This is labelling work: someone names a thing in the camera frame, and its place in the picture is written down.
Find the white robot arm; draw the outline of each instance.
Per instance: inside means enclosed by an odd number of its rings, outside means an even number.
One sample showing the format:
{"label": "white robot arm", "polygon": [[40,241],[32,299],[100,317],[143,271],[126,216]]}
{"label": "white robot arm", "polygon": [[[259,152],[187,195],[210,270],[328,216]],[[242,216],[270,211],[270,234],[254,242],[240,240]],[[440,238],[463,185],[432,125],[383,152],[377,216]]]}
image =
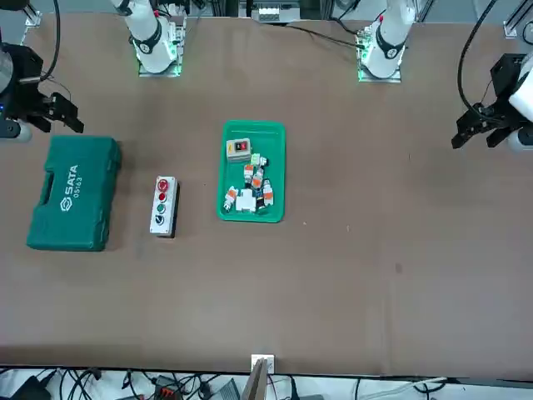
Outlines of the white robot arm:
{"label": "white robot arm", "polygon": [[176,61],[176,24],[156,17],[149,0],[111,0],[133,37],[137,58],[150,73],[161,73]]}
{"label": "white robot arm", "polygon": [[370,26],[372,43],[362,60],[376,78],[391,77],[398,68],[415,19],[413,0],[387,0],[385,12]]}

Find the small white box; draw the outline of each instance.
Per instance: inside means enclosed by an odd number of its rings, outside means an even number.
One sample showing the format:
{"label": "small white box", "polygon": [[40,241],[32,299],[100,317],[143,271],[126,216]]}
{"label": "small white box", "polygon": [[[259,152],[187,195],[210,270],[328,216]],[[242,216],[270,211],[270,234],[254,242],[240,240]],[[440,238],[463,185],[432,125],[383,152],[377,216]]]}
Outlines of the small white box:
{"label": "small white box", "polygon": [[228,161],[248,161],[252,157],[250,139],[232,139],[226,141],[226,157]]}

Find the cable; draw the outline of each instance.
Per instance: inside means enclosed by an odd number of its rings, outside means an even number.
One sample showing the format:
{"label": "cable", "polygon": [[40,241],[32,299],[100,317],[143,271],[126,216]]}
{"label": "cable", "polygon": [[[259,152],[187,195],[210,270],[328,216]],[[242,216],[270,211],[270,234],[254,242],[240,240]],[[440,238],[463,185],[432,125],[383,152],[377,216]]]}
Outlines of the cable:
{"label": "cable", "polygon": [[272,381],[272,377],[269,375],[268,380],[270,381],[270,384],[272,385],[272,391],[274,392],[274,398],[277,400],[277,392],[276,392],[276,385]]}
{"label": "cable", "polygon": [[307,33],[310,33],[311,35],[318,36],[319,38],[323,38],[323,39],[329,40],[330,42],[334,42],[334,43],[337,43],[337,44],[342,44],[344,46],[349,46],[351,48],[364,49],[364,46],[362,46],[361,44],[355,44],[355,43],[346,42],[346,41],[341,40],[341,39],[335,39],[334,37],[327,36],[327,35],[325,35],[323,33],[315,32],[315,31],[312,31],[311,29],[306,29],[304,27],[295,27],[293,25],[286,25],[286,27],[287,28],[296,29],[296,30],[302,31],[302,32],[307,32]]}
{"label": "cable", "polygon": [[68,370],[65,370],[61,376],[61,382],[59,383],[59,400],[63,400],[63,382],[65,381],[65,375],[67,375]]}
{"label": "cable", "polygon": [[[220,377],[220,373],[218,373],[217,375],[215,375],[214,377],[210,377],[209,379],[207,379],[204,384],[207,384],[209,383],[210,381],[212,381],[213,379],[215,378],[218,378]],[[190,400],[191,398],[194,398],[194,396],[200,391],[200,388],[202,387],[202,385],[200,385],[200,387],[198,389],[196,389],[194,392],[191,393],[191,396],[187,397],[185,400]]]}
{"label": "cable", "polygon": [[357,400],[357,394],[359,394],[359,385],[361,384],[361,379],[357,379],[357,385],[356,385],[356,390],[354,392],[354,395],[353,395],[353,400]]}
{"label": "cable", "polygon": [[474,113],[478,118],[484,121],[491,121],[494,123],[498,123],[498,125],[501,125],[502,121],[500,119],[487,117],[486,115],[483,115],[481,112],[476,110],[472,105],[468,102],[465,96],[465,92],[463,91],[463,64],[465,63],[465,55],[466,52],[468,52],[468,48],[470,47],[472,40],[474,40],[474,36],[476,35],[477,31],[479,30],[481,24],[485,20],[487,14],[491,11],[491,9],[494,7],[498,0],[491,0],[489,4],[486,6],[485,11],[481,14],[480,18],[477,20],[476,25],[472,29],[472,32],[470,33],[470,36],[466,40],[465,46],[463,47],[463,50],[461,52],[461,56],[459,58],[459,65],[457,67],[457,89],[459,90],[459,96],[461,97],[462,102],[465,104],[466,108],[468,108],[472,113]]}
{"label": "cable", "polygon": [[[78,375],[77,371],[75,369],[72,370],[74,375],[76,375],[76,378],[74,379],[74,386],[72,386],[72,389],[70,393],[68,394],[67,400],[73,400],[74,399],[74,393],[76,392],[77,387],[79,386],[82,389],[82,395],[85,397],[86,400],[91,400],[91,396],[85,391],[82,385],[82,380],[86,376],[91,376],[92,372],[90,370],[86,370],[82,372],[82,375]],[[68,374],[73,378],[71,371],[68,371]]]}
{"label": "cable", "polygon": [[485,100],[485,96],[489,92],[489,87],[491,86],[491,83],[492,83],[492,78],[486,85],[485,92],[483,93],[483,97],[481,98],[480,103],[483,103],[483,100]]}
{"label": "cable", "polygon": [[87,377],[87,379],[85,379],[85,383],[84,383],[83,386],[82,386],[82,392],[80,393],[80,397],[78,397],[77,400],[81,400],[81,399],[82,399],[82,395],[83,395],[83,393],[86,393],[86,391],[85,391],[85,387],[87,386],[87,383],[89,382],[89,379],[91,379],[91,375],[89,375],[89,376]]}
{"label": "cable", "polygon": [[405,385],[399,386],[399,387],[397,387],[395,389],[392,389],[392,390],[384,390],[382,392],[370,393],[370,394],[367,394],[367,395],[363,395],[363,396],[360,397],[360,400],[371,400],[373,398],[383,398],[385,396],[392,396],[394,394],[403,393],[405,390],[407,390],[409,388],[413,388],[415,385],[422,385],[423,383],[439,382],[439,381],[444,381],[446,379],[447,379],[446,377],[434,377],[432,379],[425,379],[423,381],[409,382],[409,383],[406,383]]}
{"label": "cable", "polygon": [[530,42],[529,40],[526,39],[526,29],[532,23],[533,23],[533,21],[529,21],[526,25],[524,25],[524,29],[522,29],[522,39],[524,40],[524,42],[526,42],[527,44],[530,44],[531,46],[533,46],[533,42]]}
{"label": "cable", "polygon": [[353,31],[351,30],[349,27],[347,27],[342,20],[342,18],[347,15],[349,12],[351,11],[354,11],[357,6],[359,5],[359,3],[361,2],[361,0],[354,0],[350,6],[348,6],[348,8],[346,10],[344,10],[344,12],[341,14],[341,16],[339,18],[335,18],[335,17],[332,17],[330,16],[329,19],[338,23],[339,25],[341,25],[341,28],[344,29],[345,31],[347,31],[348,33],[351,33],[352,35],[356,35],[357,32],[356,31]]}
{"label": "cable", "polygon": [[55,78],[53,77],[50,77],[47,79],[47,81],[49,82],[52,82],[52,83],[55,83],[56,85],[58,86],[61,86],[63,89],[65,89],[68,93],[68,101],[71,102],[72,101],[72,93],[70,90],[68,90],[68,87],[66,87],[65,85],[63,85],[61,82],[57,81]]}
{"label": "cable", "polygon": [[56,46],[53,52],[52,63],[50,64],[48,71],[39,78],[39,82],[46,81],[50,75],[52,75],[57,64],[57,58],[59,57],[59,46],[61,44],[61,17],[59,17],[59,4],[57,3],[57,0],[53,0],[53,8],[56,13]]}
{"label": "cable", "polygon": [[300,400],[300,396],[298,396],[298,390],[296,389],[296,382],[292,375],[289,375],[289,379],[291,379],[291,400]]}
{"label": "cable", "polygon": [[141,373],[142,373],[142,375],[144,375],[144,377],[146,379],[148,379],[150,381],[150,383],[152,385],[154,385],[154,386],[157,385],[157,378],[156,377],[149,377],[148,374],[146,372],[144,372],[144,371],[141,371]]}
{"label": "cable", "polygon": [[446,386],[445,383],[441,383],[440,385],[436,386],[436,387],[432,387],[431,389],[429,389],[427,387],[427,385],[424,383],[424,389],[419,389],[418,387],[413,386],[413,388],[418,392],[418,393],[422,393],[422,394],[430,394],[430,393],[434,393],[434,392],[438,392],[439,390],[441,390],[444,386]]}
{"label": "cable", "polygon": [[142,400],[142,397],[139,397],[138,394],[135,393],[135,389],[133,388],[133,383],[132,383],[132,380],[130,379],[129,380],[129,386],[130,386],[130,389],[132,390],[132,393],[133,393],[133,397],[138,399],[138,400]]}
{"label": "cable", "polygon": [[55,369],[55,368],[44,368],[40,373],[38,373],[35,378],[39,378],[41,375],[43,375],[46,371],[48,371],[49,369]]}

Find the brown table surface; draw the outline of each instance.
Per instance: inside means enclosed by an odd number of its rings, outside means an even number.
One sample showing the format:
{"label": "brown table surface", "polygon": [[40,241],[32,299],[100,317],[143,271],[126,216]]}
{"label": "brown table surface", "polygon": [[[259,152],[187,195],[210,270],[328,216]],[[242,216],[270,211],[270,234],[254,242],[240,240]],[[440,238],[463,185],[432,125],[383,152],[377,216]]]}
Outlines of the brown table surface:
{"label": "brown table surface", "polygon": [[[27,38],[46,65],[53,26]],[[62,17],[54,75],[85,134],[122,144],[110,239],[101,253],[27,248],[50,135],[0,147],[0,361],[246,371],[274,353],[279,373],[531,378],[533,159],[482,136],[451,149],[470,30],[415,26],[403,83],[361,84],[350,48],[205,18],[171,80],[137,77],[121,18]],[[472,102],[512,50],[502,36],[483,27],[472,45]],[[286,126],[278,224],[217,218],[230,119]],[[170,241],[148,233],[158,174],[182,185]]]}

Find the tray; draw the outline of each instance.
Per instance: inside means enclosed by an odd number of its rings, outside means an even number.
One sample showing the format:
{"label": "tray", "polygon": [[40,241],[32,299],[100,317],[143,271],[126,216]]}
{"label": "tray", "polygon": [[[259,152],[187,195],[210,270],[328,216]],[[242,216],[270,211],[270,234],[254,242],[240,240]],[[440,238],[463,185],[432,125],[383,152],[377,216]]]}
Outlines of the tray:
{"label": "tray", "polygon": [[[229,162],[226,159],[226,141],[250,138],[252,153],[268,158],[265,178],[270,179],[274,191],[274,204],[263,212],[237,212],[233,206],[230,212],[223,208],[227,189],[234,186],[244,188],[243,170],[248,162]],[[228,121],[222,132],[220,168],[218,175],[217,214],[224,221],[250,223],[278,223],[285,212],[285,128],[279,122]]]}

